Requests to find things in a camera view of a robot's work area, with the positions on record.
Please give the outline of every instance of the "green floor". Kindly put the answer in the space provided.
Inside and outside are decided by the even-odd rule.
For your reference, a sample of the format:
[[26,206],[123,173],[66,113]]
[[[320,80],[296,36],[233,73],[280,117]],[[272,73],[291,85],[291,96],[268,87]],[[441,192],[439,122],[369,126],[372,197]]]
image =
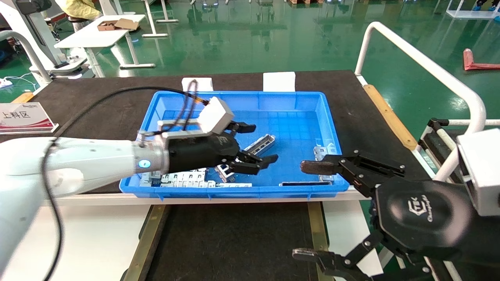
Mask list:
[[[500,98],[494,91],[498,71],[465,72],[462,51],[471,48],[474,59],[500,64],[500,23],[488,20],[455,20],[445,15],[448,2],[436,0],[376,1],[342,0],[324,4],[291,6],[282,0],[260,6],[255,0],[223,1],[217,8],[202,8],[201,0],[170,2],[170,17],[180,23],[159,23],[168,38],[143,39],[151,31],[147,21],[133,34],[139,61],[156,68],[120,70],[131,62],[127,43],[104,49],[97,59],[108,77],[279,71],[354,70],[366,27],[380,21],[436,61],[484,100],[489,118],[500,118]],[[144,13],[141,1],[121,1],[124,11]],[[163,18],[161,6],[151,6],[155,19]],[[29,62],[16,58],[0,68],[0,77],[27,73]],[[467,118],[463,100],[452,94],[407,55],[379,34],[372,37],[363,76],[394,109],[409,131],[419,137],[427,120]],[[33,87],[0,89],[0,102],[10,102]]]

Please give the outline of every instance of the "sign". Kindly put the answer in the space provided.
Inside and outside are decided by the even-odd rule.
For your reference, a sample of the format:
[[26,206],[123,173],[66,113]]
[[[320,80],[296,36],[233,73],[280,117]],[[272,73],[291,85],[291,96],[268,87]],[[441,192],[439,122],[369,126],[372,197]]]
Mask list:
[[52,133],[57,127],[39,102],[0,103],[0,135]]

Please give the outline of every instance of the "blue tray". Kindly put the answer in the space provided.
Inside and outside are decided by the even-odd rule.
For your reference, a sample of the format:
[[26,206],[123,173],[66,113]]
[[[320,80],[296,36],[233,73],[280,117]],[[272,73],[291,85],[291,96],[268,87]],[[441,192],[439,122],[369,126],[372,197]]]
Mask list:
[[[279,186],[282,182],[318,181],[317,175],[301,172],[302,160],[314,160],[315,146],[327,147],[329,154],[339,155],[341,149],[327,99],[321,92],[199,92],[203,99],[218,97],[234,113],[234,120],[256,124],[253,133],[236,134],[242,149],[265,134],[275,135],[274,145],[262,157],[278,154],[278,161],[258,175],[236,174],[235,183],[252,183],[252,187],[143,187],[140,174],[124,178],[120,189],[137,197],[147,198],[327,198],[347,190],[349,184],[339,175],[332,185]],[[141,129],[156,131],[158,120],[175,119],[184,96],[169,91],[154,94]],[[194,118],[203,109],[195,108]],[[207,181],[222,182],[213,168]]]

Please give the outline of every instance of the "white cable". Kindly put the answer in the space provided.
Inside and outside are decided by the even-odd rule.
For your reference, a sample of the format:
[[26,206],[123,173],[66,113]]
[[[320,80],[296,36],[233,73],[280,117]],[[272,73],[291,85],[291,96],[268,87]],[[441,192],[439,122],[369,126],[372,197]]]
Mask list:
[[23,78],[23,76],[26,76],[26,75],[28,75],[28,74],[30,74],[30,73],[23,74],[21,77],[17,77],[17,76],[6,76],[6,77],[4,77],[4,78],[3,78],[3,80],[7,80],[7,79],[16,79],[16,80],[19,80],[19,79],[20,79],[20,80],[24,80],[24,81],[26,81],[26,82],[30,83],[30,84],[33,86],[33,90],[34,90],[34,91],[36,91],[36,90],[37,90],[37,86],[36,86],[36,84],[35,84],[35,83],[33,83],[33,82],[31,82],[31,81],[30,81],[30,80],[28,80],[28,79]]

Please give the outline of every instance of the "black cable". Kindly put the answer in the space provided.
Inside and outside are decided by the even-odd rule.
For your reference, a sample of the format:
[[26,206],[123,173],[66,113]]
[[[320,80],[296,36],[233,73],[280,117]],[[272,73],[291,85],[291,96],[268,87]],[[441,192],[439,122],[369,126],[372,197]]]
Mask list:
[[186,128],[188,127],[188,120],[191,119],[191,117],[193,116],[193,113],[195,112],[195,106],[196,106],[196,102],[197,102],[197,98],[198,98],[198,81],[196,81],[195,79],[191,80],[191,82],[189,82],[189,84],[187,85],[188,91],[191,89],[191,85],[194,85],[194,92],[193,92],[194,98],[191,102],[191,108],[189,109],[189,113],[187,114],[186,122],[184,123],[184,127],[182,127],[183,131],[186,131]]
[[59,138],[61,137],[62,134],[64,134],[66,132],[66,130],[69,130],[73,127],[73,125],[78,121],[80,120],[85,114],[87,114],[89,111],[91,111],[92,109],[94,109],[97,105],[101,104],[102,102],[105,102],[107,101],[108,99],[116,96],[116,95],[119,95],[119,94],[123,94],[123,93],[126,93],[126,92],[131,92],[131,91],[138,91],[138,90],[157,90],[157,91],[169,91],[169,92],[174,92],[174,93],[178,93],[178,94],[182,94],[185,96],[184,98],[184,105],[182,107],[182,110],[181,110],[181,113],[179,114],[179,116],[177,116],[177,120],[175,122],[175,124],[177,124],[177,121],[181,118],[182,114],[184,113],[183,111],[185,111],[186,109],[186,106],[187,106],[187,99],[188,97],[189,98],[192,98],[192,99],[196,99],[198,102],[204,104],[204,105],[207,105],[209,103],[208,100],[204,100],[204,99],[201,99],[201,98],[198,98],[196,95],[192,95],[188,92],[185,92],[185,91],[181,91],[181,90],[178,90],[178,89],[173,89],[173,88],[167,88],[167,87],[157,87],[157,86],[138,86],[138,87],[128,87],[128,88],[122,88],[122,89],[119,89],[117,91],[114,91],[114,92],[111,92],[107,95],[105,95],[104,97],[98,99],[97,101],[91,103],[90,105],[86,106],[85,108],[83,108],[82,110],[80,110],[80,112],[78,112],[75,116],[73,116],[71,119],[69,119],[55,134],[54,134],[54,138],[50,141],[50,144],[49,146],[47,147],[47,149],[45,150],[44,152],[44,155],[43,155],[43,159],[41,161],[41,165],[40,165],[40,169],[41,169],[41,177],[42,177],[42,183],[43,183],[43,188],[45,189],[45,192],[47,193],[47,197],[48,197],[48,200],[50,202],[50,207],[52,208],[52,212],[54,214],[54,217],[55,217],[55,220],[56,220],[56,224],[57,224],[57,249],[55,251],[55,255],[54,255],[54,258],[52,260],[52,264],[50,265],[50,268],[49,270],[47,271],[47,274],[45,275],[45,278],[43,279],[44,281],[49,281],[52,277],[52,274],[54,274],[54,270],[56,269],[56,265],[61,257],[61,249],[62,249],[62,246],[63,246],[63,240],[64,240],[64,227],[63,227],[63,222],[62,222],[62,219],[61,219],[61,213],[59,212],[59,208],[54,200],[54,196],[52,195],[52,192],[49,188],[49,179],[47,177],[47,163],[48,163],[48,159],[49,159],[49,156],[50,156],[50,152],[52,150],[52,148],[55,148],[57,147],[57,141],[59,140]]

